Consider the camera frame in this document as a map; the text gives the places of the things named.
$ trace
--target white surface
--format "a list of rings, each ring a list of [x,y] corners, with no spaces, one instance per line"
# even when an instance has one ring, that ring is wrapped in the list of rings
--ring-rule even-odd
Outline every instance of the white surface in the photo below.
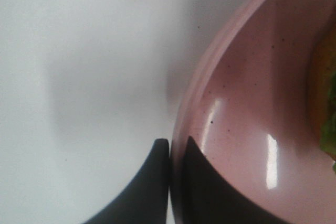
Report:
[[[113,199],[242,1],[0,0],[0,223],[79,223]]]

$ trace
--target pink bowl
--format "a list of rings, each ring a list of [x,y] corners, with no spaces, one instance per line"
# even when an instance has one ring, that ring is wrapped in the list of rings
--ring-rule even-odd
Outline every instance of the pink bowl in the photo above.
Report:
[[[231,185],[292,223],[336,222],[333,161],[306,116],[311,51],[336,0],[248,0],[202,57],[172,143],[174,213],[187,137]]]

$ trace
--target bread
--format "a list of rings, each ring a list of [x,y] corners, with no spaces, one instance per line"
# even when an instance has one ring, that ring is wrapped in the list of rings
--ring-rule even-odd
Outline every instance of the bread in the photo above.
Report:
[[[336,24],[316,45],[308,70],[308,117],[317,139],[321,138],[321,128],[330,115],[330,111],[328,111],[328,90],[331,85],[331,76],[335,72]],[[329,155],[336,160],[336,155]]]

